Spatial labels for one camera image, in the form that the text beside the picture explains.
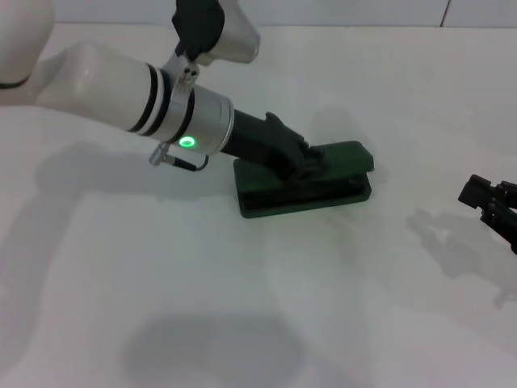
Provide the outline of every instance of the green led light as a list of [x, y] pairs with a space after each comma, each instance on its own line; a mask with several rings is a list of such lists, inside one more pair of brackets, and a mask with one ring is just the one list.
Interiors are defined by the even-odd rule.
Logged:
[[195, 138], [192, 136], [185, 136], [179, 140], [179, 145], [183, 148], [192, 148], [195, 146]]

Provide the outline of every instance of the green block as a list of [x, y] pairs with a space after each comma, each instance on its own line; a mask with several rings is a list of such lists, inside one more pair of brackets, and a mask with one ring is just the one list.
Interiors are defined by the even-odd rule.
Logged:
[[233, 164], [241, 214], [269, 217], [365, 202], [372, 194], [366, 175], [373, 156], [358, 141], [314, 147], [326, 169], [317, 178], [286, 186], [266, 167], [238, 159]]

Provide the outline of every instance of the white wall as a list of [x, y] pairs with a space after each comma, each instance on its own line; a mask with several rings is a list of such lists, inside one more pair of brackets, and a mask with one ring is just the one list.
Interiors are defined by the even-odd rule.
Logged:
[[516, 0], [452, 0], [446, 27], [517, 27]]
[[[55, 0], [61, 22], [170, 23], [175, 0]], [[439, 26], [447, 0], [241, 0], [259, 24]]]

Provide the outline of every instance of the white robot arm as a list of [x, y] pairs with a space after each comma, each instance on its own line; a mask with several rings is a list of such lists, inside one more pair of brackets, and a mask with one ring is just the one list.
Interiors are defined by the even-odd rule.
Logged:
[[198, 171], [173, 158], [171, 145], [204, 155], [224, 152], [262, 164], [282, 180], [303, 175], [313, 156], [303, 137], [276, 116], [255, 119], [195, 85], [200, 65], [252, 62], [260, 35], [237, 0], [176, 0], [180, 41], [163, 68], [79, 43], [38, 62], [53, 29], [52, 0], [0, 1], [0, 106], [36, 105], [152, 137], [150, 162]]

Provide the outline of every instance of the white table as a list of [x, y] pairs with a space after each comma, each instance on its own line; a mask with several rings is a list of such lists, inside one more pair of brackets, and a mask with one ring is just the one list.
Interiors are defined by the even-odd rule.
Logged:
[[[270, 27], [200, 83], [376, 155], [365, 204], [240, 217], [230, 158], [0, 110], [1, 388], [515, 387], [517, 257], [457, 201], [517, 181], [517, 31]], [[164, 27], [57, 26], [155, 65]]]

